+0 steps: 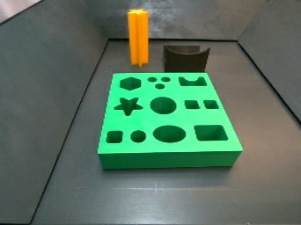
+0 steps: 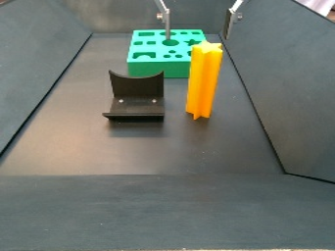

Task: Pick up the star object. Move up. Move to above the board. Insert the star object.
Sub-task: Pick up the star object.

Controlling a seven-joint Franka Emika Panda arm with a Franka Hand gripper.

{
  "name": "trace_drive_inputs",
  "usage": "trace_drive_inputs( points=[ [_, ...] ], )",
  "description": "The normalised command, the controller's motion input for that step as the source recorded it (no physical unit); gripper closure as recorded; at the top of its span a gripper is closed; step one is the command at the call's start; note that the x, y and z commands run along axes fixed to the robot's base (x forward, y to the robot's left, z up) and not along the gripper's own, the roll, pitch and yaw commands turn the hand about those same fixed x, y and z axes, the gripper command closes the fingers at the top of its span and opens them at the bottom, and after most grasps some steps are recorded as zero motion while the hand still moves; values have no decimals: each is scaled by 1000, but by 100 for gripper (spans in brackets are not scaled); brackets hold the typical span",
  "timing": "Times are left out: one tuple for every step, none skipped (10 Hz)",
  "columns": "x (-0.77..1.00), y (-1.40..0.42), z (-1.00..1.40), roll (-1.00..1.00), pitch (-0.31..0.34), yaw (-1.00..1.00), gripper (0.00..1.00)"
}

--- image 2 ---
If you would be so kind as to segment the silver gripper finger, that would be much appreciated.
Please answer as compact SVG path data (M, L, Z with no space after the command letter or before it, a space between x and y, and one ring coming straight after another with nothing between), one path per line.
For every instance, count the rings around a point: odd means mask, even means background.
M238 11L245 0L235 0L234 5L227 10L226 25L224 25L224 39L230 39L234 24L241 19L241 12Z
M166 38L170 39L170 8L164 0L155 0L155 3L159 8L158 19L166 24Z

